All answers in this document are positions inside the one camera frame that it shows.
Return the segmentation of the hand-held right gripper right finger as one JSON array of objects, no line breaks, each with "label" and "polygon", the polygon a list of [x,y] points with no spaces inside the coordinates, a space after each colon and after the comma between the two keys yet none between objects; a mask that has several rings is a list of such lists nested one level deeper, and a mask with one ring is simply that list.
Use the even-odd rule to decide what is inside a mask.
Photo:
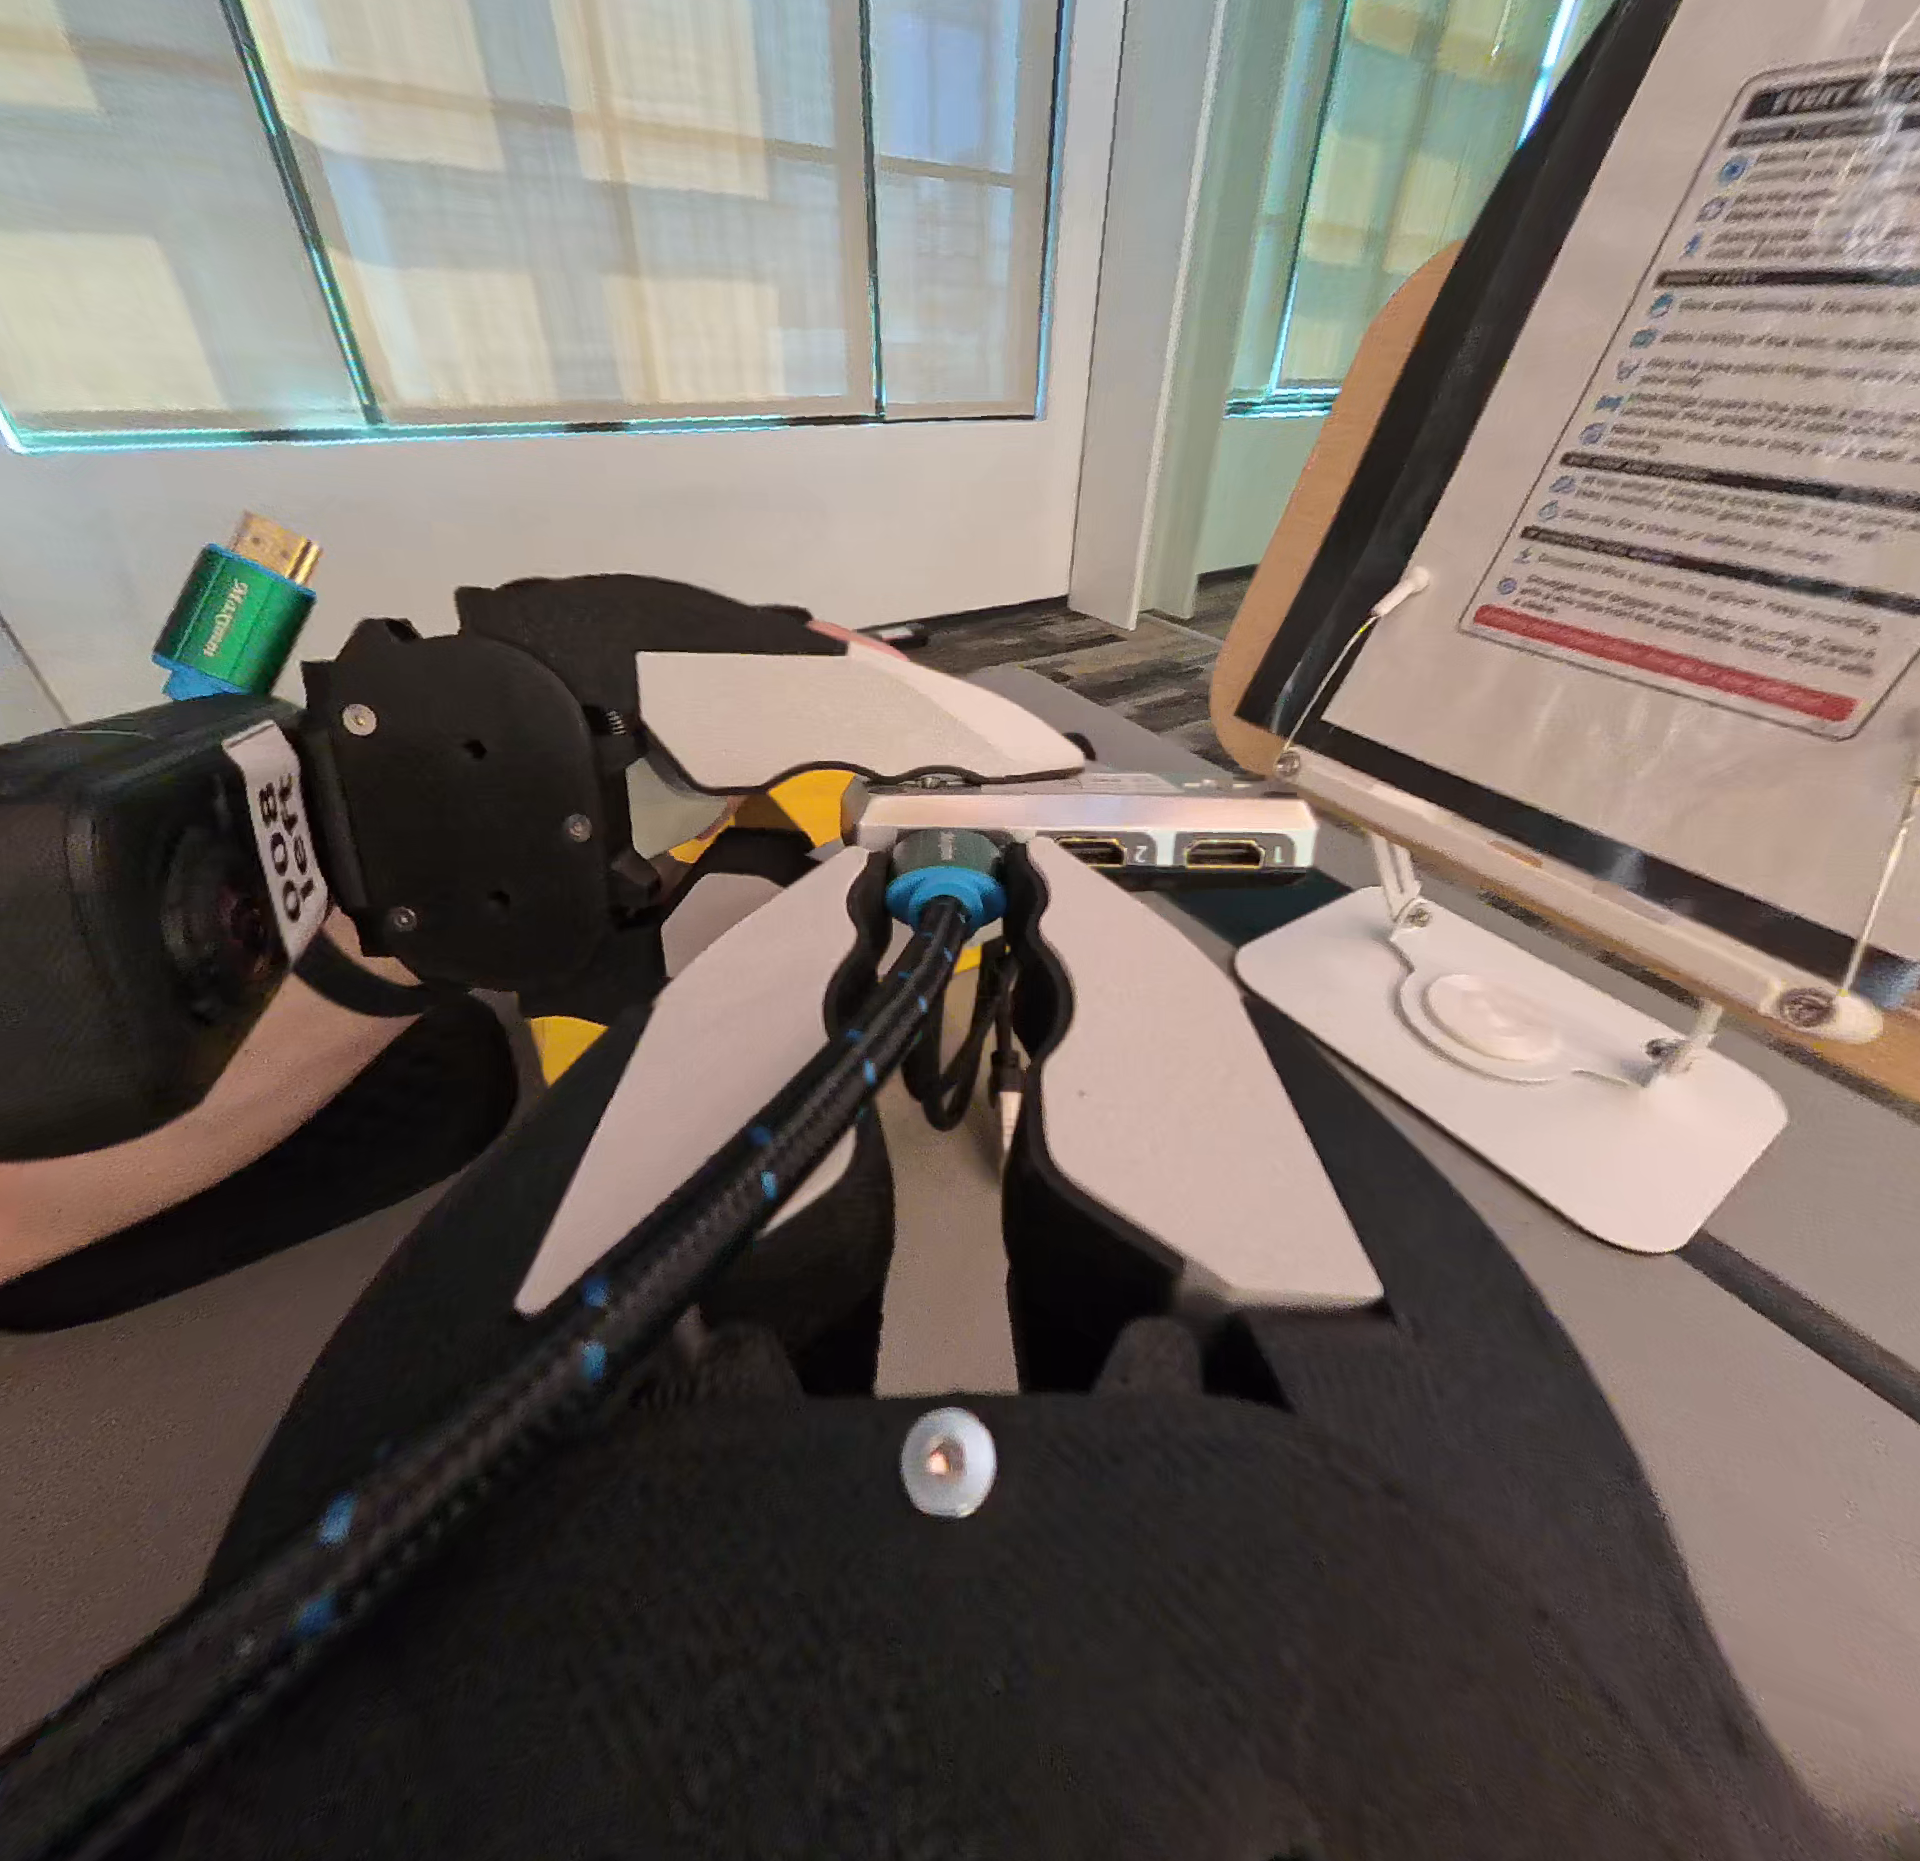
[{"label": "hand-held right gripper right finger", "polygon": [[1022,853],[1045,1163],[1218,1310],[1370,1310],[1383,1280],[1230,973],[1055,841]]}]

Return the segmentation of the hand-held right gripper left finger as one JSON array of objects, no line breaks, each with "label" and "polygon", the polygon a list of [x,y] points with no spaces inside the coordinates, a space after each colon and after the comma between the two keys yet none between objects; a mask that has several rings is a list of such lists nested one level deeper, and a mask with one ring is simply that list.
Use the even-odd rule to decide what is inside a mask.
[{"label": "hand-held right gripper left finger", "polygon": [[[718,937],[652,1001],[565,1196],[521,1277],[515,1316],[580,1296],[674,1196],[812,1063],[875,980],[865,850],[839,850]],[[809,1173],[776,1171],[776,1201],[711,1313],[766,1322],[877,1322],[897,1246],[884,1138],[846,1134]]]}]

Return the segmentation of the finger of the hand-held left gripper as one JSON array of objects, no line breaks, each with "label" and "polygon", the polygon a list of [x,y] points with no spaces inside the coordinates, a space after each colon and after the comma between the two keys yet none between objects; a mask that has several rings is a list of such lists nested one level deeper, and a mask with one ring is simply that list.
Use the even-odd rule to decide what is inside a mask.
[{"label": "finger of the hand-held left gripper", "polygon": [[872,647],[839,652],[638,652],[648,752],[704,792],[756,792],[809,771],[880,783],[1075,774],[1084,752],[975,681]]},{"label": "finger of the hand-held left gripper", "polygon": [[808,839],[712,839],[678,864],[641,915],[641,984],[662,986],[729,930],[801,884],[823,855]]}]

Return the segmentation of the yellow plastic bin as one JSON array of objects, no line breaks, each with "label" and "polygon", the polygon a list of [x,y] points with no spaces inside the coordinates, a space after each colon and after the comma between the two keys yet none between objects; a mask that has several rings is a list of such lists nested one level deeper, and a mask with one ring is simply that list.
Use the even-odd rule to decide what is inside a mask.
[{"label": "yellow plastic bin", "polygon": [[[712,839],[808,839],[816,850],[825,850],[841,839],[841,806],[849,785],[853,774],[841,771],[787,776],[771,792],[735,801],[725,822],[704,839],[673,847],[662,867],[666,877],[678,871],[678,864],[693,864]],[[544,1002],[521,998],[542,1085],[562,1080],[624,1011],[647,1006],[660,996],[663,984],[641,984],[641,962],[644,940],[638,926],[615,937],[585,980],[565,984]]]}]

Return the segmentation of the silver HDMI hub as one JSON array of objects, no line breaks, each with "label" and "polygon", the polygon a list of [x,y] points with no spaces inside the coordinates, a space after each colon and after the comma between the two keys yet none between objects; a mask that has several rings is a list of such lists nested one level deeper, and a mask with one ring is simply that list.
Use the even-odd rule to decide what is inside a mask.
[{"label": "silver HDMI hub", "polygon": [[1255,782],[1178,778],[1149,771],[1084,765],[1060,778],[970,783],[926,774],[898,783],[854,778],[839,811],[841,841],[879,853],[889,867],[888,906],[918,926],[926,906],[950,895],[971,909],[985,944],[981,1005],[958,1056],[935,1048],[907,1059],[907,1090],[932,1129],[953,1129],[981,1063],[991,1059],[1003,1145],[1022,1108],[1022,1059],[1013,1035],[1021,958],[997,926],[1006,909],[1010,846],[1055,844],[1069,859],[1133,892],[1275,888],[1316,867],[1318,823],[1303,796]]}]

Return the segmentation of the person's left forearm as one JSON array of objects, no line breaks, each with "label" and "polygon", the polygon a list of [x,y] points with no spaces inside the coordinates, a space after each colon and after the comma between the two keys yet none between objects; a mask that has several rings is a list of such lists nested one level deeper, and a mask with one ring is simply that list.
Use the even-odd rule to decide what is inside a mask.
[{"label": "person's left forearm", "polygon": [[96,1246],[251,1166],[411,1024],[353,1013],[290,982],[200,1106],[123,1145],[2,1166],[2,1280]]}]

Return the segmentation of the black desk pad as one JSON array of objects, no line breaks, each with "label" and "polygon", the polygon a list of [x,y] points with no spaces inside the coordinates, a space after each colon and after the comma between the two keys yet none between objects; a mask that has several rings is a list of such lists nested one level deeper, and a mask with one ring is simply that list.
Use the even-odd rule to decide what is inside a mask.
[{"label": "black desk pad", "polygon": [[[1250,783],[1250,776],[1237,765],[1215,760],[1211,752],[1193,752],[1178,739],[1142,731],[1125,719],[1102,726],[1090,721],[1069,726],[1067,739],[1081,750],[1096,771],[1153,774],[1208,787]],[[1211,877],[1193,884],[1175,880],[1170,875],[1142,875],[1125,877],[1121,885],[1161,898],[1233,948],[1289,926],[1348,895],[1344,884],[1316,869],[1265,878]]]}]

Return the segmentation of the black mesh pad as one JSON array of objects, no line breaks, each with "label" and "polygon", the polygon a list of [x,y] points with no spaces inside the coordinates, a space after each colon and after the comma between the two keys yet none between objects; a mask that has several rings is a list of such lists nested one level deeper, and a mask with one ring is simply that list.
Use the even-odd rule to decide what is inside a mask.
[{"label": "black mesh pad", "polygon": [[255,1161],[10,1277],[2,1328],[107,1322],[408,1201],[486,1152],[515,1102],[499,1013],[474,998],[444,1005]]}]

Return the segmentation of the wooden document stand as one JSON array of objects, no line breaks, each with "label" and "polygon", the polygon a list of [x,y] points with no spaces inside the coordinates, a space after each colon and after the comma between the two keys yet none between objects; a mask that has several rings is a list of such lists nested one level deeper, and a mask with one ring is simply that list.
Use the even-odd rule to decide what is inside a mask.
[{"label": "wooden document stand", "polygon": [[1773,1087],[1714,1053],[1722,1015],[1871,1046],[1917,986],[1917,960],[1878,957],[1871,922],[1814,937],[1618,844],[1575,844],[1557,822],[1549,844],[1515,839],[1431,798],[1464,792],[1475,807],[1485,791],[1427,782],[1331,724],[1359,650],[1427,587],[1417,568],[1387,578],[1378,517],[1421,484],[1403,473],[1422,433],[1408,360],[1431,356],[1431,306],[1456,257],[1293,597],[1243,652],[1243,684],[1215,679],[1222,736],[1354,825],[1378,877],[1327,926],[1255,940],[1237,971],[1573,1225],[1665,1255],[1693,1244],[1787,1119]]}]

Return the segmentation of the printed instruction sheet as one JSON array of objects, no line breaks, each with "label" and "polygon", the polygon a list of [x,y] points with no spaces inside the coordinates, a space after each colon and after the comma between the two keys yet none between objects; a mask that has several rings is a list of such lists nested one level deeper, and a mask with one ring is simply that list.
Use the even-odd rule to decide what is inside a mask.
[{"label": "printed instruction sheet", "polygon": [[1620,0],[1408,360],[1331,724],[1917,960],[1917,2]]}]

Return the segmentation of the large glass window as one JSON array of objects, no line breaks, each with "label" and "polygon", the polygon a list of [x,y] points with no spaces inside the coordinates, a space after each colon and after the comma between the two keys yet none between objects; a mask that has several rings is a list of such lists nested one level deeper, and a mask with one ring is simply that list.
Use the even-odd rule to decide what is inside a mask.
[{"label": "large glass window", "polygon": [[1043,409],[1067,0],[2,0],[4,438]]}]

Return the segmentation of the narrow glass window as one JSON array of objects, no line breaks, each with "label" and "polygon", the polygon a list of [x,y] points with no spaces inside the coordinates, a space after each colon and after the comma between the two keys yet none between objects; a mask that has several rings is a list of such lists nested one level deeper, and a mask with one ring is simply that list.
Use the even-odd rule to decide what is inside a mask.
[{"label": "narrow glass window", "polygon": [[1230,404],[1337,385],[1524,131],[1539,0],[1295,0]]}]

